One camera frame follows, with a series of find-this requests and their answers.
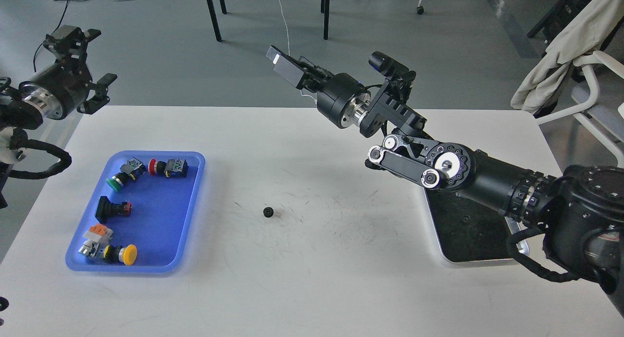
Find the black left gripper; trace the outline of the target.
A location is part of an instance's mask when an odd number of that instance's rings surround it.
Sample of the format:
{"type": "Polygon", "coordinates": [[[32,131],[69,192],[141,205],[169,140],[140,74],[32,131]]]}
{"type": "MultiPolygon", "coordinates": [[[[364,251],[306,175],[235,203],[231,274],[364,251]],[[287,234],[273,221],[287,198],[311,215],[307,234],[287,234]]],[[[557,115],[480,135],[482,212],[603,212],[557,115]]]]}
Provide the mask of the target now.
{"type": "Polygon", "coordinates": [[[107,73],[96,83],[86,64],[87,46],[102,35],[98,29],[85,32],[63,25],[46,35],[42,45],[56,58],[55,63],[19,86],[19,109],[34,120],[65,119],[73,110],[93,115],[110,101],[109,86],[117,75],[107,73]],[[88,98],[89,91],[94,91],[88,98]]]}

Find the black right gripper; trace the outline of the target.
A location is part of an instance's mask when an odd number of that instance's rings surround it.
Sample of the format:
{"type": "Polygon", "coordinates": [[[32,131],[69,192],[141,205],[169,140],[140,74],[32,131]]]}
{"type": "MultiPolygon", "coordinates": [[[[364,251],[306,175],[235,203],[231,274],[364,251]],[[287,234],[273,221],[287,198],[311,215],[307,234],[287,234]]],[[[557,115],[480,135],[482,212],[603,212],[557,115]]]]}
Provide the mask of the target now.
{"type": "Polygon", "coordinates": [[[370,98],[370,91],[347,73],[330,72],[312,63],[304,56],[298,61],[276,46],[269,46],[267,59],[274,65],[274,72],[296,89],[317,92],[318,111],[338,128],[350,126],[349,106],[352,100],[362,96],[370,98]]]}

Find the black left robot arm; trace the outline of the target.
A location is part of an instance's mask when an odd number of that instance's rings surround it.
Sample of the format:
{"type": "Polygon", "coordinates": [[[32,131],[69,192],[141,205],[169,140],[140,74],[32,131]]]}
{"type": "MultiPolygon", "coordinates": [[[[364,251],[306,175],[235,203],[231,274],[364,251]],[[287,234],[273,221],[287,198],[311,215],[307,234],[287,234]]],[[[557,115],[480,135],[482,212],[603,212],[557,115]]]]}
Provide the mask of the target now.
{"type": "Polygon", "coordinates": [[[42,43],[55,57],[51,66],[18,88],[12,87],[9,77],[1,79],[2,185],[9,178],[46,179],[71,165],[69,153],[54,144],[30,139],[27,130],[40,128],[44,119],[65,119],[73,111],[91,115],[109,103],[108,88],[117,75],[107,73],[94,81],[86,63],[88,44],[100,35],[98,29],[60,26],[42,43]],[[58,161],[44,172],[14,170],[14,164],[24,159],[25,149],[47,152],[58,161]]]}

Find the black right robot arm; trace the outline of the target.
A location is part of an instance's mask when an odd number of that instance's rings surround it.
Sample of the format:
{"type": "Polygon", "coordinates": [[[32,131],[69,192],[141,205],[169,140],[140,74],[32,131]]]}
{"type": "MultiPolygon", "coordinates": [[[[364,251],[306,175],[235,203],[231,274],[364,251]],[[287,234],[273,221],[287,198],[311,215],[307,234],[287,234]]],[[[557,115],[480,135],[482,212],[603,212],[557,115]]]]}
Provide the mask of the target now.
{"type": "Polygon", "coordinates": [[[576,164],[556,178],[437,141],[424,131],[425,117],[407,106],[415,71],[382,52],[369,58],[384,76],[374,97],[347,73],[293,59],[276,46],[268,48],[267,59],[294,88],[315,93],[318,111],[338,128],[354,124],[368,138],[394,124],[383,143],[368,151],[368,168],[457,193],[524,224],[507,239],[514,260],[554,283],[597,283],[623,312],[622,168],[576,164]]]}

